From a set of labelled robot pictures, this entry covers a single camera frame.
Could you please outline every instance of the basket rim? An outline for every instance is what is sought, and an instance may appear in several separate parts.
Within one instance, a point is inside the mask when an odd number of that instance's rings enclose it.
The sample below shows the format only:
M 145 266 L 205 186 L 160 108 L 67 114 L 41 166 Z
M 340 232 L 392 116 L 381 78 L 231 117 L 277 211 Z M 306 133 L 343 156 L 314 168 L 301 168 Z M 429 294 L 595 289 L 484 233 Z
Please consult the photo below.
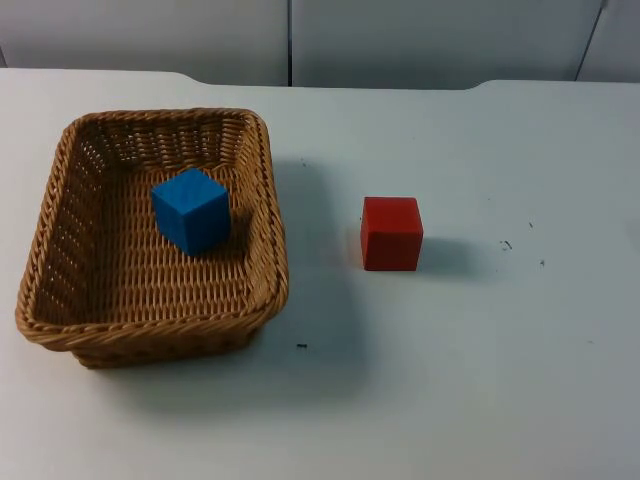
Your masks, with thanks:
M 271 245 L 275 260 L 276 288 L 268 297 L 251 309 L 221 312 L 213 315 L 195 315 L 146 320 L 136 323 L 95 323 L 84 322 L 73 325 L 58 325 L 42 321 L 34 315 L 35 295 L 37 294 L 45 260 L 48 257 L 50 240 L 54 229 L 52 225 L 59 213 L 62 196 L 56 191 L 55 184 L 64 177 L 71 160 L 71 150 L 78 139 L 80 129 L 88 123 L 104 120 L 140 121 L 170 117 L 173 120 L 205 119 L 211 116 L 231 115 L 244 119 L 257 129 L 260 145 L 259 162 L 263 175 L 262 182 L 268 195 L 270 214 Z M 53 350 L 66 351 L 77 347 L 120 340 L 124 337 L 151 336 L 166 337 L 173 334 L 224 332 L 238 327 L 255 328 L 264 324 L 278 313 L 287 301 L 289 288 L 288 262 L 285 248 L 285 232 L 277 202 L 269 134 L 264 120 L 255 112 L 244 108 L 190 108 L 160 110 L 112 110 L 88 113 L 69 124 L 63 131 L 55 150 L 51 173 L 47 181 L 45 195 L 34 238 L 29 251 L 27 265 L 20 282 L 15 318 L 18 330 L 30 341 Z

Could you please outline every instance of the white wall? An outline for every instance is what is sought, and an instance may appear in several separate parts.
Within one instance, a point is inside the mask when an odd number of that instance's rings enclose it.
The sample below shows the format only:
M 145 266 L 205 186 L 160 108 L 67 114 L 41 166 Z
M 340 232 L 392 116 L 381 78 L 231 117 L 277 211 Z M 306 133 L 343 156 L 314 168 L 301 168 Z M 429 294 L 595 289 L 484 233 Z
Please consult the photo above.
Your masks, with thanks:
M 294 85 L 400 88 L 573 80 L 600 6 L 600 0 L 292 1 Z
M 578 80 L 640 82 L 640 0 L 609 0 Z
M 2 0 L 9 66 L 286 85 L 287 0 Z

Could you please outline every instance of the blue wooden block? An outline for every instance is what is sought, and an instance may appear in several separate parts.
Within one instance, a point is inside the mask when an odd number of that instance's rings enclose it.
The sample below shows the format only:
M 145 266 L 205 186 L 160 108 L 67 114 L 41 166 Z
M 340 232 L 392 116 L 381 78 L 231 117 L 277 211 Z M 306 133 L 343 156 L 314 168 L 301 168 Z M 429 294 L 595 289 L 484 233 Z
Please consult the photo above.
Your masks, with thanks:
M 158 230 L 187 255 L 197 255 L 229 238 L 229 194 L 192 168 L 151 190 Z

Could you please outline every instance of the red wooden block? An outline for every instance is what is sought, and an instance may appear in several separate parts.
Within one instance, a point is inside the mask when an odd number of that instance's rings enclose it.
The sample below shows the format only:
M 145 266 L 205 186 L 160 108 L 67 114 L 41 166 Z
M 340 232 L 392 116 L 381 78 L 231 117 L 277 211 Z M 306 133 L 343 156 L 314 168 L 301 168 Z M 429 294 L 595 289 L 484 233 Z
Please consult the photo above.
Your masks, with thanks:
M 365 197 L 360 228 L 365 270 L 415 271 L 422 235 L 415 198 Z

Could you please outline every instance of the cube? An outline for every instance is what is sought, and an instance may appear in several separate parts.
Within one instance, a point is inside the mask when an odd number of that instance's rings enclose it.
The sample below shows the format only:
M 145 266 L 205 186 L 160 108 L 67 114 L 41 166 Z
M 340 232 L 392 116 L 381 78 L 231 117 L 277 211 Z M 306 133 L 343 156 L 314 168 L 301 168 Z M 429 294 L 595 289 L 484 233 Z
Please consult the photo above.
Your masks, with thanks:
M 415 271 L 422 236 L 415 198 L 365 197 L 360 228 L 365 270 Z
M 187 255 L 198 255 L 229 238 L 229 193 L 192 168 L 151 190 L 158 230 Z

